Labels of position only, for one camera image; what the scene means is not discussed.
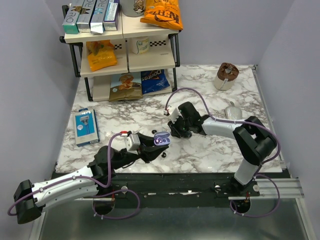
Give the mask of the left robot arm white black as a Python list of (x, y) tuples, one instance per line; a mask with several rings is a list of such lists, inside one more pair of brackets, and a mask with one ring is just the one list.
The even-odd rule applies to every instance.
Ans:
[(64, 202), (84, 197), (107, 197), (112, 190), (115, 170), (125, 169), (139, 159), (148, 164), (171, 143), (170, 134), (165, 131), (154, 136), (122, 131), (114, 136), (124, 139), (125, 148), (116, 150), (108, 143), (98, 150), (92, 162), (74, 172), (43, 182), (33, 183), (29, 179), (20, 182), (7, 214), (15, 216), (22, 225)]

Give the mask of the blue-purple earbud charging case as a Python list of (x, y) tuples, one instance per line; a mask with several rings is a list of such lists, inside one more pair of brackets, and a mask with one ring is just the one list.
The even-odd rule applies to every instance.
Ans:
[(163, 141), (163, 145), (157, 145), (157, 146), (165, 146), (165, 145), (169, 145), (171, 143), (170, 140), (170, 133), (166, 132), (166, 131), (162, 131), (162, 132), (157, 132), (154, 136), (154, 143), (156, 139), (161, 139)]

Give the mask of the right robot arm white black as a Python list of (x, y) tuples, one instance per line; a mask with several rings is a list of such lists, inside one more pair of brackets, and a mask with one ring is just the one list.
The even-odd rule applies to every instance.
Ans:
[(279, 147), (275, 135), (255, 116), (245, 120), (214, 118), (200, 115), (191, 102), (185, 102), (169, 114), (171, 135), (189, 139), (193, 133), (234, 139), (243, 156), (239, 168), (230, 180), (230, 191), (241, 196), (248, 190), (264, 160)]

